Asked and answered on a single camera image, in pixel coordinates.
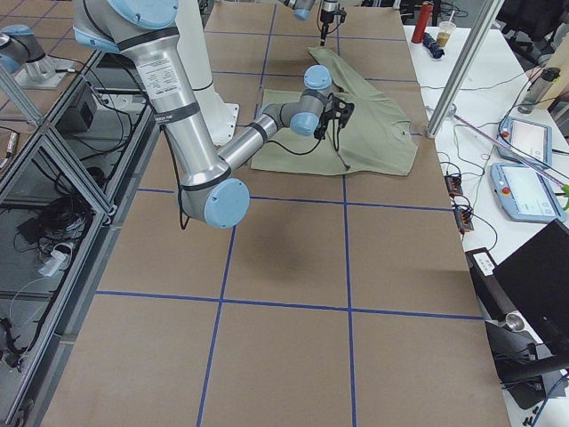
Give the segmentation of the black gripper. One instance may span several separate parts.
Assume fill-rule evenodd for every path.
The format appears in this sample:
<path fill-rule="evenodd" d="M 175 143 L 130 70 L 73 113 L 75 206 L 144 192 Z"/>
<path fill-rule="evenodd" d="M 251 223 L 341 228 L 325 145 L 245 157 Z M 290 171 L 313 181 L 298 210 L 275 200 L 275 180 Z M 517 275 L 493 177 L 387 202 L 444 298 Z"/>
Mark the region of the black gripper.
<path fill-rule="evenodd" d="M 346 12 L 337 0 L 323 0 L 319 6 L 319 22 L 320 27 L 320 45 L 325 46 L 328 35 L 329 25 L 333 24 L 339 18 L 339 23 L 344 23 Z"/>
<path fill-rule="evenodd" d="M 331 93 L 326 101 L 325 109 L 318 120 L 317 128 L 313 133 L 314 137 L 322 140 L 325 137 L 330 121 L 337 121 L 339 129 L 343 129 L 348 124 L 354 110 L 354 103 L 344 101 Z"/>

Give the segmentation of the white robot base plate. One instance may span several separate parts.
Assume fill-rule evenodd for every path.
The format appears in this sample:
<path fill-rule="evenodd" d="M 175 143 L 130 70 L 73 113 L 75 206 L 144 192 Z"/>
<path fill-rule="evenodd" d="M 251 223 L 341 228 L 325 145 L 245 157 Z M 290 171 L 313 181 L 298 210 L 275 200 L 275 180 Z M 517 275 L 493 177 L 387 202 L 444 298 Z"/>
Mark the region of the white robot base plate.
<path fill-rule="evenodd" d="M 213 106 L 210 135 L 216 146 L 222 146 L 234 137 L 240 106 L 237 103 L 225 102 L 218 93 L 214 95 Z"/>

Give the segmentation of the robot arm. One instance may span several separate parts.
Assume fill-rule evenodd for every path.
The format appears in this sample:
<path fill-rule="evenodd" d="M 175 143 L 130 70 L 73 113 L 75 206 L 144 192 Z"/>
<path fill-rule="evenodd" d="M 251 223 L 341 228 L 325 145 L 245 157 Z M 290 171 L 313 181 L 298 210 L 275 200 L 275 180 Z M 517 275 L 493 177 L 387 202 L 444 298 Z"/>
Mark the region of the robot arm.
<path fill-rule="evenodd" d="M 323 65 L 304 74 L 296 102 L 269 104 L 237 136 L 215 148 L 198 99 L 178 51 L 177 1 L 75 1 L 76 41 L 131 60 L 144 85 L 156 123 L 164 130 L 176 178 L 180 214 L 226 229 L 245 217 L 247 186 L 232 173 L 278 131 L 289 128 L 321 141 L 332 120 L 346 126 L 355 107 L 333 94 Z"/>
<path fill-rule="evenodd" d="M 346 20 L 346 10 L 336 0 L 281 0 L 280 3 L 293 10 L 297 20 L 306 21 L 317 4 L 317 28 L 319 30 L 320 46 L 324 47 L 327 37 Z"/>

